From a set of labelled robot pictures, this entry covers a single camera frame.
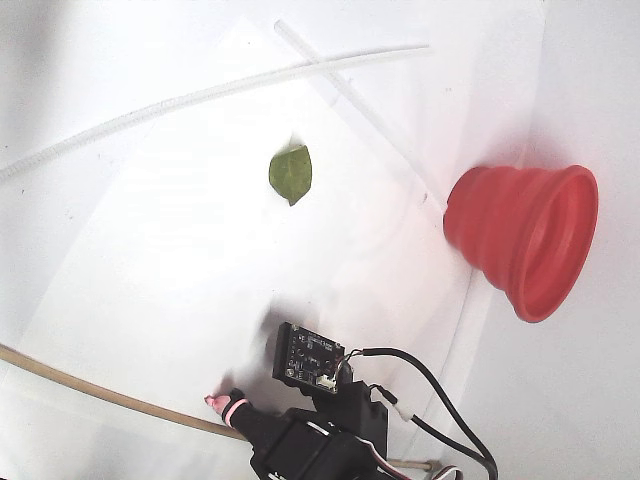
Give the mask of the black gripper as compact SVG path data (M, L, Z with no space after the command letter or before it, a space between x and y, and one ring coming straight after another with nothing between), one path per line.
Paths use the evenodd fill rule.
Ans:
M388 411L371 400L362 381L344 385L314 411L281 415L257 409L239 389L204 402L253 447L250 465L260 479L389 479Z

